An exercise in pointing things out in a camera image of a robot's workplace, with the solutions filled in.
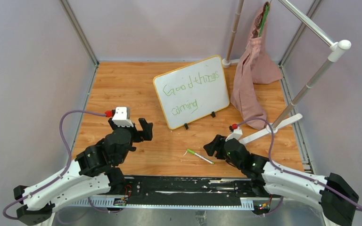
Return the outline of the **yellow framed whiteboard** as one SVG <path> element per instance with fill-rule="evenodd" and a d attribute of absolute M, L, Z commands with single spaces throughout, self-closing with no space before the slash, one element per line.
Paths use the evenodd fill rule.
<path fill-rule="evenodd" d="M 230 104 L 219 55 L 158 75 L 153 85 L 169 129 L 183 127 Z"/>

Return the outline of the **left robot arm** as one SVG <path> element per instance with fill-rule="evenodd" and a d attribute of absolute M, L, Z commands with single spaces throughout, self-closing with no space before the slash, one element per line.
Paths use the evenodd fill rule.
<path fill-rule="evenodd" d="M 119 165 L 128 152 L 136 150 L 133 143 L 153 138 L 153 123 L 144 118 L 139 123 L 141 130 L 129 120 L 110 120 L 112 133 L 78 154 L 63 175 L 51 176 L 33 186 L 15 187 L 14 197 L 22 204 L 16 210 L 17 220 L 34 226 L 78 200 L 109 192 L 127 195 L 130 188 Z"/>

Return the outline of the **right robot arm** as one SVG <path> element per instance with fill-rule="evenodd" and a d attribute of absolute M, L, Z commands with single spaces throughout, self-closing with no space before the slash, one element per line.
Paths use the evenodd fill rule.
<path fill-rule="evenodd" d="M 237 139 L 227 140 L 221 135 L 204 145 L 204 150 L 249 178 L 255 196 L 284 196 L 322 211 L 325 218 L 339 226 L 353 223 L 359 195 L 338 174 L 321 176 L 294 170 L 250 153 Z"/>

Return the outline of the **green whiteboard marker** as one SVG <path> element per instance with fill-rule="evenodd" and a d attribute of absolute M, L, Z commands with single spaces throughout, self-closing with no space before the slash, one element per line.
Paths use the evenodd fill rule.
<path fill-rule="evenodd" d="M 200 159 L 208 162 L 209 164 L 212 164 L 212 165 L 215 164 L 213 161 L 211 161 L 211 160 L 207 159 L 206 157 L 204 157 L 204 156 L 202 156 L 202 155 L 194 152 L 193 150 L 187 149 L 186 152 L 185 152 L 185 154 L 186 154 L 186 153 L 190 153 L 190 154 L 192 154 L 192 155 L 195 155 L 195 156 L 197 156 L 198 158 L 200 158 Z"/>

